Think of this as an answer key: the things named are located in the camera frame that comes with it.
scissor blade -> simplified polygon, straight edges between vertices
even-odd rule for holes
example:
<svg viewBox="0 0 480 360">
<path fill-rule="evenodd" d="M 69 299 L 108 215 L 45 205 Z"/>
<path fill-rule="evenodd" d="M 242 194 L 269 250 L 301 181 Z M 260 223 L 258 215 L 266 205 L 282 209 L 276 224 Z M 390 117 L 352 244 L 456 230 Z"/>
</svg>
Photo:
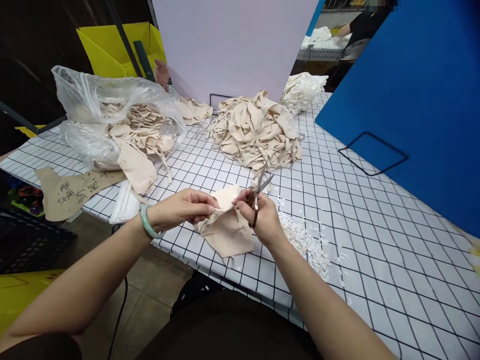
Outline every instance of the scissor blade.
<svg viewBox="0 0 480 360">
<path fill-rule="evenodd" d="M 275 174 L 270 175 L 270 177 L 258 188 L 257 194 L 261 193 L 265 187 L 272 181 L 272 178 Z"/>
<path fill-rule="evenodd" d="M 263 165 L 263 169 L 261 170 L 260 176 L 258 177 L 258 185 L 256 186 L 256 193 L 258 194 L 262 190 L 260 189 L 260 184 L 262 179 L 264 178 L 265 170 L 267 169 L 267 162 L 265 161 L 265 165 Z"/>
</svg>

floor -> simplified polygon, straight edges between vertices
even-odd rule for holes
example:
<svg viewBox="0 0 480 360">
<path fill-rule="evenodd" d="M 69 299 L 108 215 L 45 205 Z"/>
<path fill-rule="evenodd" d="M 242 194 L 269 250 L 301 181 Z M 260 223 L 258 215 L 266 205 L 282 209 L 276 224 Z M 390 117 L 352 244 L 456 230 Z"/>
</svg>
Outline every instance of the floor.
<svg viewBox="0 0 480 360">
<path fill-rule="evenodd" d="M 64 228 L 78 234 L 76 243 L 58 261 L 67 268 L 110 236 L 112 226 L 82 213 Z M 149 246 L 127 275 L 128 295 L 113 348 L 113 360 L 134 359 L 170 319 L 172 305 L 192 269 L 166 252 Z M 86 330 L 84 359 L 105 360 L 125 293 L 122 284 Z"/>
</svg>

wrist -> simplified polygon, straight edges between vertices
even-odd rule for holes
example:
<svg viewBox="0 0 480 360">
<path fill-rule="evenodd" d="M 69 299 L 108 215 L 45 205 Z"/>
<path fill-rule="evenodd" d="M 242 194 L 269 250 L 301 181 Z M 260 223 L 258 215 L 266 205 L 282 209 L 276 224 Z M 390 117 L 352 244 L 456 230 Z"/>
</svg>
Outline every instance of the wrist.
<svg viewBox="0 0 480 360">
<path fill-rule="evenodd" d="M 161 219 L 163 218 L 162 214 L 161 214 L 161 211 L 158 207 L 158 204 L 156 204 L 155 206 L 150 206 L 147 210 L 146 210 L 146 217 L 148 219 L 148 223 L 150 224 L 150 226 L 156 231 L 156 232 L 160 232 L 162 231 L 163 229 L 161 228 Z"/>
<path fill-rule="evenodd" d="M 260 241 L 272 254 L 274 252 L 282 252 L 292 246 L 283 231 L 275 235 L 267 236 L 267 238 L 261 238 Z"/>
<path fill-rule="evenodd" d="M 127 224 L 134 228 L 136 234 L 141 234 L 141 238 L 148 239 L 149 242 L 152 241 L 152 237 L 149 235 L 148 231 L 145 229 L 144 224 L 142 223 L 142 217 L 140 213 L 135 215 Z"/>
</svg>

cable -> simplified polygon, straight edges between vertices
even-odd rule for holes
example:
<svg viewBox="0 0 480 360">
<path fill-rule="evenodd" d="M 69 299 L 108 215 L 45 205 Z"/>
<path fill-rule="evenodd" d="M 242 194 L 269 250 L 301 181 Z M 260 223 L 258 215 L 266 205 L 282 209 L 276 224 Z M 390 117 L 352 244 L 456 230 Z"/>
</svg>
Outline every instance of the cable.
<svg viewBox="0 0 480 360">
<path fill-rule="evenodd" d="M 113 338 L 111 339 L 110 351 L 108 353 L 108 360 L 112 357 L 112 351 L 114 349 L 115 335 L 117 335 L 117 330 L 119 329 L 120 318 L 122 317 L 122 312 L 124 311 L 125 302 L 127 301 L 127 294 L 129 292 L 129 282 L 125 276 L 125 295 L 123 296 L 123 302 L 121 303 L 120 312 L 118 313 L 118 318 L 116 319 L 115 330 L 113 331 Z"/>
</svg>

grid tablecloth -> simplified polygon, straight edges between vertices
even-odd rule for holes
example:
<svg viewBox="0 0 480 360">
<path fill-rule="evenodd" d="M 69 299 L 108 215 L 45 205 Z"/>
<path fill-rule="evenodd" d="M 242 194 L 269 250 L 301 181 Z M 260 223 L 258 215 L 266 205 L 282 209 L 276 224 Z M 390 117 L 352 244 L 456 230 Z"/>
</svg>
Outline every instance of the grid tablecloth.
<svg viewBox="0 0 480 360">
<path fill-rule="evenodd" d="M 269 196 L 279 211 L 304 218 L 315 238 L 329 241 L 324 247 L 332 262 L 329 285 L 394 354 L 403 359 L 476 358 L 480 281 L 470 242 L 385 174 L 367 177 L 339 155 L 344 145 L 314 123 L 330 95 L 322 93 L 311 111 L 294 117 L 305 134 L 302 161 L 273 171 Z M 212 148 L 211 139 L 199 135 L 200 127 L 187 128 L 184 143 L 167 160 L 173 183 L 159 170 L 147 198 L 162 200 L 185 188 L 211 192 L 229 184 L 250 185 L 253 171 Z M 0 168 L 36 186 L 40 182 L 34 170 L 45 166 L 61 176 L 84 173 L 79 155 L 60 141 L 58 131 L 30 139 Z M 349 157 L 364 169 L 375 169 L 353 152 Z M 105 188 L 83 209 L 107 221 L 119 189 Z M 254 251 L 231 258 L 228 267 L 187 222 L 152 243 L 226 287 L 239 284 L 236 290 L 304 326 L 271 254 L 256 236 L 253 241 Z"/>
<path fill-rule="evenodd" d="M 328 61 L 337 62 L 340 59 L 344 49 L 314 48 L 312 45 L 302 48 L 296 56 L 297 60 L 302 61 Z"/>
</svg>

